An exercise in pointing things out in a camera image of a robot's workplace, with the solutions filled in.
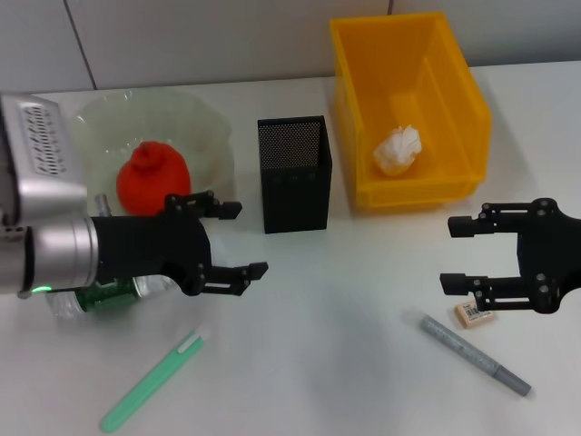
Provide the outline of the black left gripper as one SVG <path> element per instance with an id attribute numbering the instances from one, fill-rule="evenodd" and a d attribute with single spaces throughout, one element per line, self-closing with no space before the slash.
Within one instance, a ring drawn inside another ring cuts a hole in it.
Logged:
<path id="1" fill-rule="evenodd" d="M 94 217 L 98 245 L 95 280 L 162 275 L 186 295 L 242 296 L 269 265 L 212 265 L 211 247 L 201 218 L 235 220 L 240 202 L 221 202 L 213 191 L 169 195 L 155 216 Z"/>

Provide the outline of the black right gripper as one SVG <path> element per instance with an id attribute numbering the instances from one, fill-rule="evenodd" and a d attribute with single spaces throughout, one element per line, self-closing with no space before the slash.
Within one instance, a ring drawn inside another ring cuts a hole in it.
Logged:
<path id="1" fill-rule="evenodd" d="M 442 273 L 443 292 L 473 294 L 481 312 L 532 310 L 556 312 L 565 296 L 580 289 L 580 220 L 564 214 L 555 200 L 483 203 L 473 218 L 448 218 L 452 238 L 516 233 L 521 277 L 489 278 Z"/>

